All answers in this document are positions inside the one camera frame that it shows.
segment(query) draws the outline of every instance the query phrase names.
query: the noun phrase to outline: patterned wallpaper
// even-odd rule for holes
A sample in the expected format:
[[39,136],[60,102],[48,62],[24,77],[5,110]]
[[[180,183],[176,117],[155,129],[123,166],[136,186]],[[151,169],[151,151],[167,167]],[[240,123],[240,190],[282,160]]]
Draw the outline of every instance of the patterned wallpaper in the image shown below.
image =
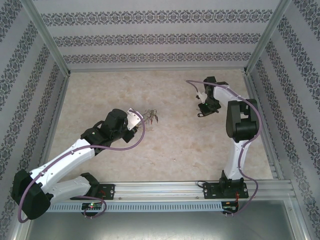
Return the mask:
[[251,76],[282,171],[320,239],[320,6],[294,0]]
[[18,0],[0,0],[0,240],[17,205],[14,175],[35,168],[49,136],[64,76]]
[[279,0],[37,0],[71,70],[245,67]]

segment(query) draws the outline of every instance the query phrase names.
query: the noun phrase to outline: floor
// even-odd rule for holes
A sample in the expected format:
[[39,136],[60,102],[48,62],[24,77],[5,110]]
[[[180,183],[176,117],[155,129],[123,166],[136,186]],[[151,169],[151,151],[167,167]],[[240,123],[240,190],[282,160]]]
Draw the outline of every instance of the floor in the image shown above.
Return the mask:
[[[81,164],[64,180],[90,172],[100,182],[218,180],[226,165],[231,140],[226,133],[226,108],[197,117],[195,89],[185,80],[215,76],[244,97],[240,70],[128,71],[72,73],[54,136],[51,160],[71,146],[86,129],[104,120],[112,109],[140,113],[156,109],[159,123],[147,125],[143,141],[129,151],[104,150]],[[141,136],[139,130],[125,148]],[[259,137],[249,147],[244,172],[255,179],[272,179]]]

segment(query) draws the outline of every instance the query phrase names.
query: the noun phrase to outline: enclosure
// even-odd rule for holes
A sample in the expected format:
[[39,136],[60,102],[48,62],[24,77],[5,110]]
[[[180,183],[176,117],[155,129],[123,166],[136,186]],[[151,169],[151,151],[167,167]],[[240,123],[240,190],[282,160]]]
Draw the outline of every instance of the enclosure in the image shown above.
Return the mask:
[[[1,0],[0,239],[320,239],[319,4]],[[231,151],[227,108],[198,117],[201,101],[185,82],[210,76],[256,99],[262,117],[244,165],[258,192],[233,218],[219,211],[235,199],[206,199],[197,185],[216,183]],[[84,219],[90,201],[66,200],[19,223],[15,174],[130,108],[157,110],[142,142],[104,150],[61,180],[89,172],[114,184],[106,213]]]

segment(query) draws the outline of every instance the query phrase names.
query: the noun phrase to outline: marble floor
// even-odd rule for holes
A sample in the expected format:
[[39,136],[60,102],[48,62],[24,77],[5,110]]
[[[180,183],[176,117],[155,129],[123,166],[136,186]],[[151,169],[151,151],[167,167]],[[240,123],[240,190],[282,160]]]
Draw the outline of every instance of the marble floor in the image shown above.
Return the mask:
[[[71,171],[64,180],[89,172],[100,182],[218,180],[226,165],[231,140],[226,133],[226,108],[197,117],[195,89],[185,80],[215,76],[244,97],[240,70],[128,71],[72,73],[54,136],[50,158],[71,146],[86,129],[104,120],[112,109],[156,109],[159,123],[147,125],[143,141],[129,151],[104,150]],[[141,136],[112,147],[133,145]],[[272,179],[259,137],[249,147],[244,172]]]

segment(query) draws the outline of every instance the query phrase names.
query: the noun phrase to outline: wall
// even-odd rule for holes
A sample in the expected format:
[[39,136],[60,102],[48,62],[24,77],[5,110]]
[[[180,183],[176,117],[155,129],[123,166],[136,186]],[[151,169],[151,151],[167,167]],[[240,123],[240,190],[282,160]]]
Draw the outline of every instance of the wall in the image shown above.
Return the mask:
[[17,205],[10,192],[20,169],[35,168],[49,135],[64,76],[18,0],[0,0],[0,240]]
[[319,0],[292,1],[251,73],[312,239],[320,239],[319,16]]
[[71,70],[245,67],[279,0],[34,1]]

